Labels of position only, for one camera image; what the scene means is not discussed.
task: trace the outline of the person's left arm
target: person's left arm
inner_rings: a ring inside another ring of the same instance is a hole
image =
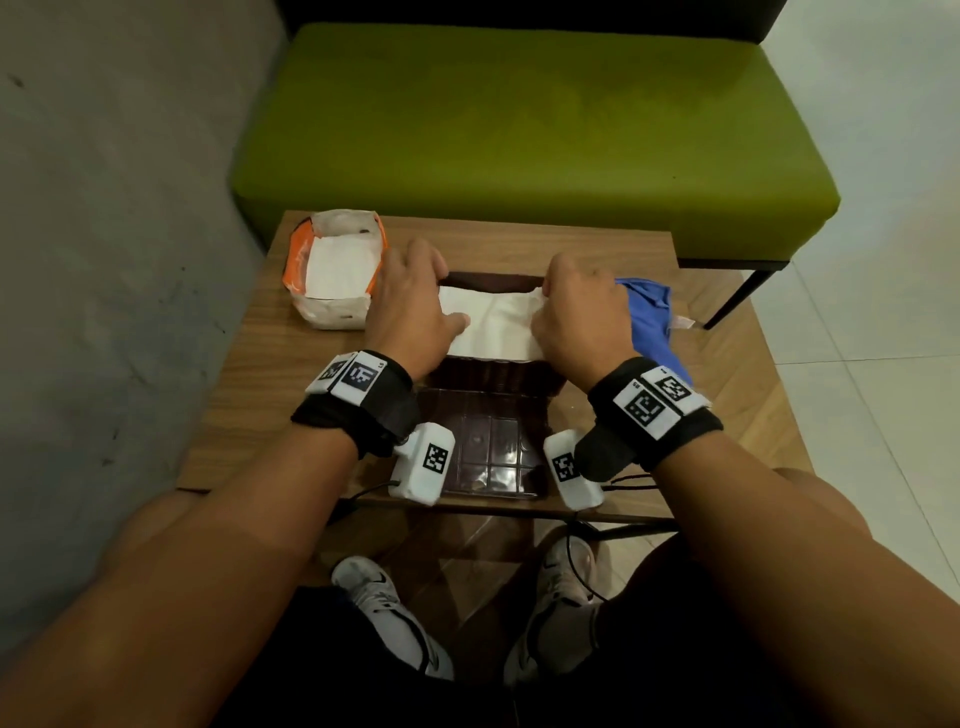
[[[365,346],[413,380],[468,323],[441,312],[446,273],[417,240],[387,252],[373,295]],[[0,725],[206,725],[283,614],[356,460],[342,429],[289,425],[28,648],[0,682]]]

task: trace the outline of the black backrest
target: black backrest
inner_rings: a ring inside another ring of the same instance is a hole
[[[304,23],[415,23],[480,28],[519,28],[649,36],[724,37],[760,43],[786,0],[640,0],[628,10],[610,4],[570,4],[563,9],[524,9],[487,4],[442,9],[370,9],[323,0],[276,0],[292,37]]]

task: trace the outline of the white sensor device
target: white sensor device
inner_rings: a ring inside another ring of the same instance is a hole
[[[573,462],[573,451],[581,437],[575,429],[565,429],[543,441],[547,467],[553,475],[553,482],[557,484],[564,504],[571,511],[596,508],[604,498],[601,484],[580,475]]]
[[[423,505],[436,503],[444,489],[455,444],[456,438],[446,427],[437,423],[417,425],[407,441],[394,448],[396,464],[390,479],[399,484],[390,486],[390,495]]]

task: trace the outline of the green upholstered seat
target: green upholstered seat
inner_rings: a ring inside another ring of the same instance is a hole
[[[284,209],[669,230],[678,257],[785,261],[836,187],[763,50],[730,40],[304,26],[231,179]]]

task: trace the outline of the blue cloth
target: blue cloth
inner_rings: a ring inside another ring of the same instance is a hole
[[[630,318],[633,320],[634,349],[669,367],[690,386],[693,380],[670,351],[670,286],[647,279],[617,279],[630,296]]]

